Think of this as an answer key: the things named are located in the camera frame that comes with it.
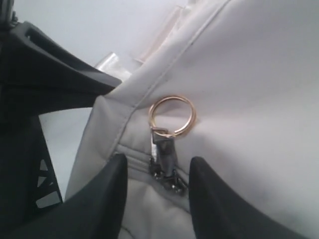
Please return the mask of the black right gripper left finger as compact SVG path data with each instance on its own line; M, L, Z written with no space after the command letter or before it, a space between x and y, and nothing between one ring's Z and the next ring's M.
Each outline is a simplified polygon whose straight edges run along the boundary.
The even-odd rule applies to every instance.
M128 161L116 154L79 192L9 239L116 239L127 199Z

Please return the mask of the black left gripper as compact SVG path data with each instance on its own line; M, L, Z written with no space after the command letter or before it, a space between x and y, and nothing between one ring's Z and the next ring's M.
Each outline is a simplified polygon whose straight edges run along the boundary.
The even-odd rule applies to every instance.
M75 57L0 3L0 222L22 224L62 203L39 116L57 89L105 95L121 80Z

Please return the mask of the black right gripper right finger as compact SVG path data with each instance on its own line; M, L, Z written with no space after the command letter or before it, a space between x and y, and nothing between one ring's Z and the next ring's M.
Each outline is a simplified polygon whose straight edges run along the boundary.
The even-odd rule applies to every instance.
M201 157L189 171L189 206L198 239L302 239L242 199Z

